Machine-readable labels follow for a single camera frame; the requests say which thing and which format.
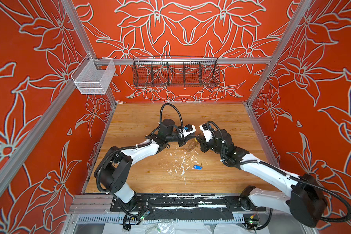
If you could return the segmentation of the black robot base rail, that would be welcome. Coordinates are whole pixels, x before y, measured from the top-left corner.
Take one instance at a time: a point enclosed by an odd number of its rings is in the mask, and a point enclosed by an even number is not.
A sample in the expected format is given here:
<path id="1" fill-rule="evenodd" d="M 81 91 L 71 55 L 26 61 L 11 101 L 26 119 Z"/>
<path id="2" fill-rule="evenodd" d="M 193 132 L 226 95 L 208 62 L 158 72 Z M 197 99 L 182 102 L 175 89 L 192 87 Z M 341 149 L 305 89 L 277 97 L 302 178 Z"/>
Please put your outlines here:
<path id="1" fill-rule="evenodd" d="M 134 197 L 133 207 L 104 194 L 78 195 L 72 202 L 62 233 L 97 231 L 118 224 L 128 231 L 137 224 L 201 223 L 260 227 L 270 221 L 268 208 L 242 208 L 239 194 L 151 194 Z"/>

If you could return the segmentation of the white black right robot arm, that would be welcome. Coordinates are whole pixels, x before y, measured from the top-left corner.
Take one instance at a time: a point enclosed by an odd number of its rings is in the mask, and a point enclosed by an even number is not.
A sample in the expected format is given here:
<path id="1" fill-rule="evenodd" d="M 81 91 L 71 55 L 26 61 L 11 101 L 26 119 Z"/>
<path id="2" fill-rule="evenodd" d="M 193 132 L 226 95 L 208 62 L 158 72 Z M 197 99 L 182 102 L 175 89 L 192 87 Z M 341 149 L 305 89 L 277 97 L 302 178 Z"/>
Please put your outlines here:
<path id="1" fill-rule="evenodd" d="M 202 136 L 197 136 L 201 150 L 214 151 L 227 167 L 251 173 L 276 187 L 279 191 L 264 191 L 248 186 L 242 193 L 245 210 L 267 207 L 291 214 L 301 224 L 314 228 L 319 221 L 342 223 L 351 220 L 351 205 L 340 195 L 317 183 L 310 174 L 300 176 L 260 160 L 249 151 L 234 145 L 231 135 L 213 121 L 200 125 Z M 347 213 L 338 218 L 324 217 L 328 194 L 342 202 Z"/>

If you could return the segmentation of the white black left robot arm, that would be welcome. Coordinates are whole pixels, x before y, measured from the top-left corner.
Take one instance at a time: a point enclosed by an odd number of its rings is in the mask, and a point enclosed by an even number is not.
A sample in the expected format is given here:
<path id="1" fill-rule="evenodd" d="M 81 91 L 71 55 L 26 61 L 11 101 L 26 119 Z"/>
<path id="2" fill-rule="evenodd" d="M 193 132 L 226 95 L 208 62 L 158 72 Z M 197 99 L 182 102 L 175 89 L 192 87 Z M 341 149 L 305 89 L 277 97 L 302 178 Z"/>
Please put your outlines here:
<path id="1" fill-rule="evenodd" d="M 163 118 L 166 106 L 177 112 L 180 126 L 177 126 L 172 119 Z M 171 142 L 176 142 L 179 146 L 185 145 L 196 137 L 195 132 L 194 125 L 184 125 L 180 111 L 173 104 L 163 104 L 159 113 L 159 124 L 145 137 L 144 142 L 121 148 L 114 146 L 108 150 L 94 172 L 97 189 L 99 192 L 112 195 L 124 204 L 131 203 L 136 196 L 135 191 L 127 184 L 131 167 L 169 148 Z"/>

